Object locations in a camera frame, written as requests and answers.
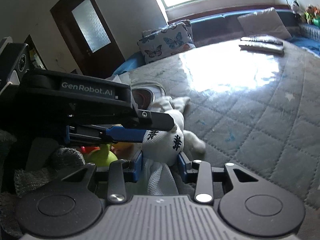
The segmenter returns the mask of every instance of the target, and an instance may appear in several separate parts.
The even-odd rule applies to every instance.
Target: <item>doorway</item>
[[[94,0],[60,0],[51,14],[84,75],[107,78],[124,62]]]

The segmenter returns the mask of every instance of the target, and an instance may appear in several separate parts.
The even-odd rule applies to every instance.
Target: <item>blue sofa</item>
[[[201,47],[245,36],[238,17],[254,11],[261,10],[236,11],[191,20],[195,46]],[[320,55],[320,29],[313,25],[298,24],[291,10],[277,9],[276,11],[292,36],[288,41]],[[145,61],[142,54],[136,52],[113,74],[120,75],[143,65],[145,65]]]

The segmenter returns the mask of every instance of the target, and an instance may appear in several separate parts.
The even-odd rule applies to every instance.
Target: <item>white pillow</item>
[[[238,17],[245,35],[266,34],[279,39],[291,38],[274,7]]]

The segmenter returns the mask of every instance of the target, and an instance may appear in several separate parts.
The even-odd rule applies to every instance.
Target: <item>blue cloth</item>
[[[138,67],[145,65],[144,57],[141,52],[134,53],[131,57],[129,57],[120,67],[118,67],[113,75],[121,75],[124,72],[129,72]]]
[[[317,41],[298,36],[293,36],[291,39],[288,39],[287,41],[293,43],[298,47],[306,47],[307,49],[310,49],[311,51],[320,56],[320,43]]]

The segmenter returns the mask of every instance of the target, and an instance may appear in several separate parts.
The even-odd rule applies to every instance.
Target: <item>yellow-green toy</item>
[[[85,159],[87,163],[95,163],[98,167],[105,167],[118,160],[117,156],[110,151],[110,144],[101,144],[99,147],[100,149],[89,153]]]

